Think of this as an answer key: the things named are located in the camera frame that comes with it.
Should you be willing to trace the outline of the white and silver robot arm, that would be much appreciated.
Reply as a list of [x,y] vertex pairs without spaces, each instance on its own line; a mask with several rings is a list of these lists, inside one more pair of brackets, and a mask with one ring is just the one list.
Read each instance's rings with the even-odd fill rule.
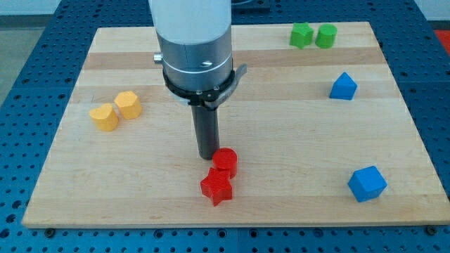
[[231,0],[150,0],[169,82],[207,91],[231,74]]

